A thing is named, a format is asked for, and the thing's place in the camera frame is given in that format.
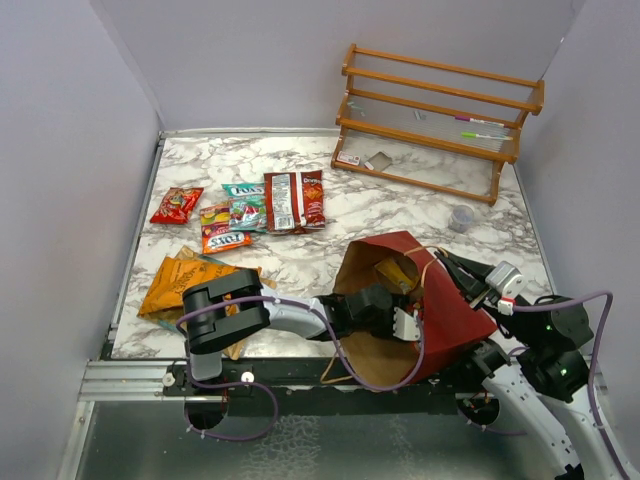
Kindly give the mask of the yellow snack packet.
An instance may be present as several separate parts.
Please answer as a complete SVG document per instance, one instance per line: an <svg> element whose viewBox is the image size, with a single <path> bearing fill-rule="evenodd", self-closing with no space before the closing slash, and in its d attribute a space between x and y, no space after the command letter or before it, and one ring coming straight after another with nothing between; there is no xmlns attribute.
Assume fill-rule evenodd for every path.
<svg viewBox="0 0 640 480"><path fill-rule="evenodd" d="M398 287L403 294L409 294L417 285L417 280L404 272L393 257L387 257L378 262L376 271Z"/></svg>

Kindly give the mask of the orange Fox's candy bag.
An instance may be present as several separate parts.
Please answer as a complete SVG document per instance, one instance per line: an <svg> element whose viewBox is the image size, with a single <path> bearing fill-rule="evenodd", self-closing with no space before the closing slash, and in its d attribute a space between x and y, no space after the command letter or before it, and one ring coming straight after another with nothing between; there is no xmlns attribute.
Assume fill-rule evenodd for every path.
<svg viewBox="0 0 640 480"><path fill-rule="evenodd" d="M203 254L217 254L252 244L249 233L231 229L228 202L202 208L199 216Z"/></svg>

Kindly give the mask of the teal Fox's mint bag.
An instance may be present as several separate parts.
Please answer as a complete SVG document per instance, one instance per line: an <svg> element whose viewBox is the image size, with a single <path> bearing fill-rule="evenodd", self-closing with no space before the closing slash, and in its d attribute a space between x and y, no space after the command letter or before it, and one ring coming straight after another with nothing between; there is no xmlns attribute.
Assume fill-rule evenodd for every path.
<svg viewBox="0 0 640 480"><path fill-rule="evenodd" d="M230 198L244 198L265 195L264 183L223 184L222 188Z"/></svg>

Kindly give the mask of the red snack packet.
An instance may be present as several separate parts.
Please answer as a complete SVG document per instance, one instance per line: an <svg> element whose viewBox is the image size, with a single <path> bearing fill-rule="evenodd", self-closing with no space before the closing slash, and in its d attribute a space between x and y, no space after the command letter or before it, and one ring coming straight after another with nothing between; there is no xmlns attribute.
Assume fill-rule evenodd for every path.
<svg viewBox="0 0 640 480"><path fill-rule="evenodd" d="M187 224L203 192L204 189L201 187L170 188L151 216L150 222L165 225Z"/></svg>

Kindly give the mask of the red Doritos chip bag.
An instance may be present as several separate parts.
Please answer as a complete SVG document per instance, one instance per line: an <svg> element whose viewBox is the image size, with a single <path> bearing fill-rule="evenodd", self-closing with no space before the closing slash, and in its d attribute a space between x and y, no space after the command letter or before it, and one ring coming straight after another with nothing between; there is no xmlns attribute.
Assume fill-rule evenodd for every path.
<svg viewBox="0 0 640 480"><path fill-rule="evenodd" d="M264 183L268 233L305 234L325 228L321 170L265 173Z"/></svg>

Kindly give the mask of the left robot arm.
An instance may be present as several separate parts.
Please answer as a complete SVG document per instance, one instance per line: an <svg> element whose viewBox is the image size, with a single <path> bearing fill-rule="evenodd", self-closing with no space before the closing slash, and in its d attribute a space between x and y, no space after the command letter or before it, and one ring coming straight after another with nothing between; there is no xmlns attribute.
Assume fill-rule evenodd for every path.
<svg viewBox="0 0 640 480"><path fill-rule="evenodd" d="M403 296L381 284L350 294L280 295L252 270L200 283L182 293L184 314L176 324L190 364L186 382L199 394L214 392L222 376L223 351L263 329L319 342L356 332L390 338L396 310L405 304Z"/></svg>

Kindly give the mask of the brown red paper bag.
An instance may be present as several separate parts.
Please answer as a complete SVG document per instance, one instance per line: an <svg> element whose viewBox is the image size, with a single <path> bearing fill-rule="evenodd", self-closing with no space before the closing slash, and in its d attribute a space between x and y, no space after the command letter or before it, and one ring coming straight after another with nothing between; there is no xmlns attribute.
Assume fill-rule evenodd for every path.
<svg viewBox="0 0 640 480"><path fill-rule="evenodd" d="M366 237L349 243L338 270L333 291L351 294L380 283L393 293L401 289L376 265L391 259L415 287L413 303L422 307L425 353L416 341L382 339L355 332L340 340L349 366L365 383L392 387L405 381L419 382L453 363L474 345L489 338L497 327L490 317L473 310L463 299L446 269L426 245L407 231Z"/></svg>

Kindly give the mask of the teal snack packet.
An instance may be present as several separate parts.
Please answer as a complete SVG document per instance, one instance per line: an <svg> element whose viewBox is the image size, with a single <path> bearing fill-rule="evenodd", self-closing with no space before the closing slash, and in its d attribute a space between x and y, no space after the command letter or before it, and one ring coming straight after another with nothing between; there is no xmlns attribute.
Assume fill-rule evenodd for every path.
<svg viewBox="0 0 640 480"><path fill-rule="evenodd" d="M232 231L259 232L267 230L265 197L261 195L235 197L229 202L229 228Z"/></svg>

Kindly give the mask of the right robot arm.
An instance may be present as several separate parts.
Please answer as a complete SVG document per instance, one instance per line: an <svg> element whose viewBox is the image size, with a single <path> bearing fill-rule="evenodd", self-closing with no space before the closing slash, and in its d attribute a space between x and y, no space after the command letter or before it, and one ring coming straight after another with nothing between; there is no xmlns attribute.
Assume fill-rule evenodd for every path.
<svg viewBox="0 0 640 480"><path fill-rule="evenodd" d="M571 299L521 295L527 285L512 264L487 265L446 250L436 252L469 306L488 313L499 330L523 347L510 357L485 340L449 367L469 390L485 389L509 409L538 444L557 479L636 479L597 398L597 361L582 347L600 345L584 308L591 295Z"/></svg>

